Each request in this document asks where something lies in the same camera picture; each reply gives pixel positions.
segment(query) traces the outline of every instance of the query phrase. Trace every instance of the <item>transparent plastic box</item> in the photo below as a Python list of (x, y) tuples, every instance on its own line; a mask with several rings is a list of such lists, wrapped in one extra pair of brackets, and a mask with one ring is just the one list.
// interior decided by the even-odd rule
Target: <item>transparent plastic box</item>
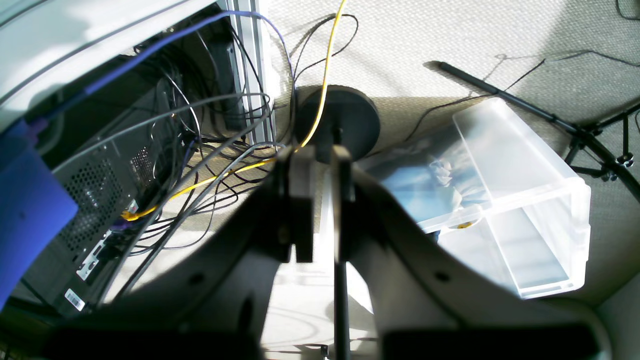
[(522, 298), (584, 284), (591, 189), (503, 100), (358, 164), (440, 246)]

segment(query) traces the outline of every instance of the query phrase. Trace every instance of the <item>blue cable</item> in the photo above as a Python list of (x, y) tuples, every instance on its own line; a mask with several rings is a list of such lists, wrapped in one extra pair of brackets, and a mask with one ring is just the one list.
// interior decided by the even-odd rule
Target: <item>blue cable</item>
[(276, 28), (276, 26), (269, 20), (267, 19), (265, 16), (261, 15), (260, 13), (257, 12), (239, 12), (239, 11), (225, 11), (225, 12), (221, 12), (215, 16), (212, 17), (208, 17), (200, 22), (198, 22), (197, 24), (194, 24), (188, 28), (182, 29), (178, 32), (172, 33), (171, 35), (167, 36), (166, 38), (163, 38), (162, 40), (154, 43), (153, 45), (151, 45), (150, 47), (148, 47), (146, 50), (144, 50), (143, 52), (141, 52), (140, 54), (136, 55), (135, 57), (131, 58), (129, 61), (125, 62), (124, 64), (122, 64), (121, 66), (117, 67), (116, 69), (112, 70), (111, 72), (108, 72), (107, 74), (103, 75), (100, 79), (94, 81), (93, 83), (89, 84), (88, 86), (86, 86), (81, 92), (79, 92), (78, 94), (75, 94), (72, 98), (70, 98), (69, 100), (63, 102), (62, 104), (60, 104), (58, 107), (56, 107), (55, 109), (51, 110), (49, 113), (45, 114), (43, 116), (43, 118), (47, 121), (51, 120), (51, 119), (55, 119), (60, 113), (66, 111), (67, 109), (69, 109), (71, 106), (79, 103), (80, 101), (84, 100), (85, 98), (87, 98), (89, 95), (94, 94), (96, 91), (100, 90), (101, 88), (104, 88), (106, 85), (108, 85), (110, 82), (114, 81), (115, 79), (119, 78), (122, 74), (125, 74), (127, 71), (130, 71), (131, 69), (133, 69), (135, 66), (137, 66), (138, 64), (140, 64), (142, 61), (146, 60), (149, 56), (153, 55), (156, 51), (162, 49), (164, 46), (168, 45), (169, 43), (172, 43), (174, 41), (176, 41), (179, 38), (182, 38), (186, 35), (189, 35), (193, 32), (195, 32), (196, 30), (211, 24), (212, 22), (216, 22), (224, 17), (230, 16), (230, 15), (237, 15), (237, 16), (242, 16), (242, 17), (256, 17), (258, 19), (262, 19), (264, 21), (266, 21), (276, 32), (276, 34), (278, 34), (278, 37), (280, 38), (280, 41), (282, 42), (282, 47), (284, 48), (284, 52), (287, 55), (287, 61), (289, 62), (289, 70), (291, 72), (291, 77), (293, 78), (293, 67), (291, 65), (291, 59), (289, 57), (289, 52), (287, 50), (287, 46), (285, 45), (284, 42), (284, 37), (282, 36), (282, 34), (279, 32), (278, 28)]

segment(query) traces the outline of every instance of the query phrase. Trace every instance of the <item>floor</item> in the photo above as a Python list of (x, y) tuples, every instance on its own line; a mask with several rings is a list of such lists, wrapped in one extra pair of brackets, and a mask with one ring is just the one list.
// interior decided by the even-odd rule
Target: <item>floor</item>
[[(316, 22), (337, 10), (339, 1), (266, 0), (260, 9), (284, 34), (292, 57), (299, 56), (299, 41)], [(633, 0), (620, 0), (625, 13), (640, 14)], [(534, 65), (546, 64), (512, 88), (515, 95), (556, 113), (563, 119), (588, 123), (602, 119), (634, 101), (640, 95), (640, 70), (635, 66), (588, 54), (555, 61), (577, 51), (592, 50), (640, 62), (640, 21), (622, 19), (614, 0), (487, 0), (454, 1), (359, 1), (351, 0), (346, 13), (359, 20), (351, 45), (334, 58), (330, 83), (350, 86), (371, 97), (381, 119), (376, 150), (403, 142), (428, 108), (467, 96), (470, 89), (443, 76), (429, 61), (447, 61), (498, 87), (507, 87)], [(330, 25), (320, 28), (300, 60), (301, 66), (320, 60), (326, 52)], [(354, 32), (353, 19), (344, 18), (336, 48)], [(286, 103), (290, 89), (287, 65), (280, 44), (270, 44), (271, 69), (268, 91), (276, 104)], [(305, 72), (298, 80), (302, 89), (321, 82), (322, 66)], [(463, 106), (435, 111), (417, 133), (448, 121)], [(563, 155), (568, 139), (554, 127), (530, 114), (520, 116), (550, 146)], [(286, 125), (286, 110), (277, 115)], [(632, 124), (631, 152), (640, 152), (640, 129)], [(621, 153), (621, 126), (601, 136), (606, 146)], [(594, 166), (584, 152), (576, 165)], [(632, 168), (640, 178), (640, 168)], [(591, 243), (586, 283), (582, 289), (564, 294), (589, 306), (597, 306), (640, 270), (640, 228), (638, 204), (620, 183), (603, 183), (585, 177), (592, 189)], [(232, 213), (218, 214), (216, 225)], [(196, 219), (177, 234), (175, 244), (189, 241), (203, 231), (208, 219)], [(163, 252), (142, 283), (153, 278), (194, 249)], [(262, 342), (273, 359), (320, 359), (317, 347), (309, 343), (332, 344), (332, 245), (319, 236), (313, 264), (283, 265), (276, 277)], [(127, 263), (131, 269), (133, 259)], [(351, 338), (353, 349), (371, 354), (375, 337), (366, 289), (350, 273)]]

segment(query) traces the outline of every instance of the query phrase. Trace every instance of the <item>yellow cable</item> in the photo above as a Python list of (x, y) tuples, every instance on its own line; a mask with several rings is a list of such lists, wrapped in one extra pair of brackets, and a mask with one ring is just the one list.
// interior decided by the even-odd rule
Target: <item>yellow cable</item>
[[(338, 28), (338, 23), (340, 22), (340, 18), (342, 18), (342, 12), (344, 10), (344, 5), (347, 3), (347, 0), (342, 0), (342, 2), (340, 3), (340, 7), (338, 8), (338, 12), (335, 14), (335, 19), (333, 20), (333, 27), (331, 28), (331, 34), (329, 35), (329, 44), (327, 46), (327, 50), (326, 50), (326, 59), (324, 61), (324, 77), (322, 80), (322, 90), (320, 93), (320, 103), (318, 104), (318, 112), (316, 114), (316, 119), (313, 123), (313, 126), (311, 127), (311, 130), (309, 131), (309, 134), (307, 134), (307, 137), (305, 137), (304, 140), (302, 140), (302, 142), (299, 144), (299, 146), (296, 148), (296, 151), (298, 149), (303, 148), (304, 146), (306, 146), (309, 141), (311, 141), (311, 138), (314, 136), (314, 134), (316, 133), (316, 129), (318, 128), (318, 125), (320, 125), (320, 119), (322, 118), (322, 113), (324, 111), (324, 101), (326, 100), (326, 91), (328, 88), (328, 80), (329, 80), (329, 64), (331, 63), (331, 53), (333, 52), (333, 42), (335, 41), (335, 34), (336, 34), (336, 30)], [(251, 165), (247, 165), (243, 168), (239, 168), (237, 170), (231, 170), (230, 172), (224, 173), (222, 175), (222, 177), (227, 177), (233, 173), (238, 173), (238, 172), (243, 172), (243, 171), (247, 171), (253, 168), (257, 168), (257, 167), (261, 167), (263, 165), (266, 165), (268, 163), (271, 163), (275, 161), (275, 158), (271, 158), (271, 159), (267, 159), (264, 161), (260, 161), (259, 163), (255, 163), (255, 164), (251, 164)], [(185, 193), (190, 192), (191, 190), (198, 188), (202, 185), (207, 185), (210, 184), (211, 182), (213, 182), (215, 179), (217, 179), (217, 176), (212, 176), (206, 180), (200, 181), (199, 183), (195, 183), (179, 192), (177, 192), (175, 195), (171, 196), (170, 200), (173, 200), (175, 198), (177, 198), (180, 195), (184, 195)], [(136, 214), (132, 214), (128, 211), (125, 211), (124, 213), (122, 213), (122, 218), (124, 218), (127, 221), (134, 221), (137, 220), (141, 217), (147, 216), (151, 213), (153, 213), (155, 210), (157, 209), (157, 206), (154, 206), (148, 210), (145, 210), (141, 213), (136, 213)]]

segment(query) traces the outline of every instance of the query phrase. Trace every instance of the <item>barcode sticker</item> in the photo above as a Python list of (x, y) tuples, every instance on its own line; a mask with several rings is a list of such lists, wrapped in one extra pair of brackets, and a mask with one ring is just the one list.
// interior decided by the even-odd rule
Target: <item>barcode sticker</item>
[(84, 301), (82, 301), (82, 299), (80, 299), (73, 290), (68, 289), (65, 293), (65, 298), (69, 300), (71, 305), (73, 305), (78, 311), (82, 311), (82, 309), (84, 309)]

